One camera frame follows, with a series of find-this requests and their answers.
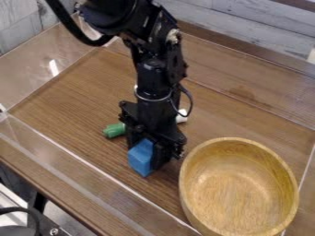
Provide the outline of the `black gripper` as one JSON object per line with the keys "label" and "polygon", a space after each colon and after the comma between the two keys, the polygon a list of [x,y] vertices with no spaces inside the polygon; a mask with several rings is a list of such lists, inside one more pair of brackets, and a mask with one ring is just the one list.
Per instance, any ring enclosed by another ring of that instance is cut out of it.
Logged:
{"label": "black gripper", "polygon": [[126,126],[126,145],[132,148],[142,139],[152,142],[150,167],[159,170],[172,158],[181,157],[187,138],[177,127],[176,116],[181,93],[168,91],[163,97],[134,94],[136,102],[118,103],[118,120]]}

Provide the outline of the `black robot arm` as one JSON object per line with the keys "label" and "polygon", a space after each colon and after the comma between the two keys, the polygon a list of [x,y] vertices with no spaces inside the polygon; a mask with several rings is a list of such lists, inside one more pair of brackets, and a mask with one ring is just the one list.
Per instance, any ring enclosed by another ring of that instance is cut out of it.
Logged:
{"label": "black robot arm", "polygon": [[181,157],[187,137],[177,127],[181,96],[191,93],[181,85],[188,64],[181,53],[177,20],[153,0],[85,0],[77,13],[101,37],[90,39],[76,25],[60,0],[45,0],[72,36],[85,45],[100,47],[118,37],[130,50],[136,71],[134,102],[118,103],[118,119],[126,126],[130,151],[149,144],[149,168],[160,169]]}

